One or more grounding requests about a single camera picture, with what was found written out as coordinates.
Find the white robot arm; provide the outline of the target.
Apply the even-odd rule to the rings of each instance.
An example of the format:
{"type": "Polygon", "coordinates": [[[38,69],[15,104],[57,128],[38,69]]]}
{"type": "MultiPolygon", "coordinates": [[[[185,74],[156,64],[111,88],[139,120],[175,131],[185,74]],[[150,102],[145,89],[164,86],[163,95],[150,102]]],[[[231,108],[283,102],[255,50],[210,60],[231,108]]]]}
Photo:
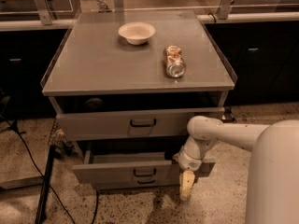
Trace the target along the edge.
{"type": "Polygon", "coordinates": [[[245,224],[299,224],[299,121],[272,125],[224,123],[196,116],[175,155],[182,173],[180,199],[191,195],[195,172],[217,141],[251,153],[245,224]]]}

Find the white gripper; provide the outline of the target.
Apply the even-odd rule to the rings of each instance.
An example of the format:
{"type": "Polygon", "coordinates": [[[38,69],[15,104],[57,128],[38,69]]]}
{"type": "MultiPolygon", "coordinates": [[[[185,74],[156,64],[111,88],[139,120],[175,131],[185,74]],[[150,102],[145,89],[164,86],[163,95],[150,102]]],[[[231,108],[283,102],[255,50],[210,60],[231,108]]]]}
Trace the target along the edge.
{"type": "Polygon", "coordinates": [[[189,156],[183,149],[173,156],[179,167],[184,170],[179,175],[179,195],[182,201],[187,201],[191,195],[195,174],[202,161],[189,156]]]}

